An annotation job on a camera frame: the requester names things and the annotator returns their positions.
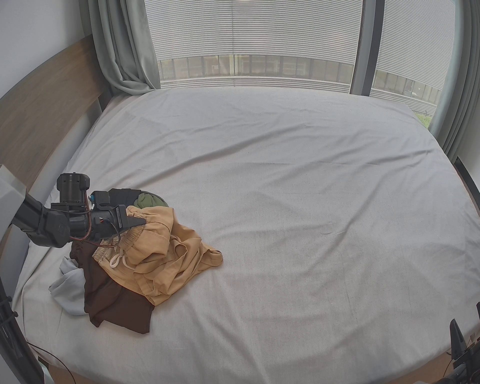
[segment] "white drawstring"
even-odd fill
[[[125,255],[123,254],[123,249],[120,248],[120,253],[116,253],[113,255],[113,257],[110,259],[110,267],[116,268],[120,262],[120,259],[123,262],[123,265],[126,266],[128,269],[131,269],[132,271],[135,270],[135,268],[130,267],[127,264],[127,261],[125,260]]]

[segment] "wooden bed frame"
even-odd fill
[[[0,164],[5,164],[29,191],[79,118],[97,99],[106,105],[109,95],[93,38],[87,36],[44,62],[0,99]],[[7,236],[8,232],[0,243],[0,255]],[[444,353],[391,384],[434,382],[442,377],[449,361],[450,356]],[[54,372],[58,383],[63,383],[62,370],[52,367]],[[91,383],[76,377],[78,383]]]

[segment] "headboard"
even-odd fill
[[[35,68],[0,99],[0,164],[29,191],[55,148],[105,94],[108,82],[89,35]],[[8,234],[0,241],[0,258]]]

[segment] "gray curtain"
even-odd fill
[[[480,88],[480,6],[477,0],[455,1],[455,40],[450,66],[430,132],[454,162],[470,122]]]
[[[88,0],[95,50],[115,93],[139,95],[160,88],[145,2]]]

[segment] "mattress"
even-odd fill
[[[66,171],[162,196],[224,256],[139,335],[62,311],[48,287],[70,245],[30,245],[20,327],[98,383],[382,382],[447,350],[452,318],[479,323],[480,219],[406,105],[157,90],[109,108]]]

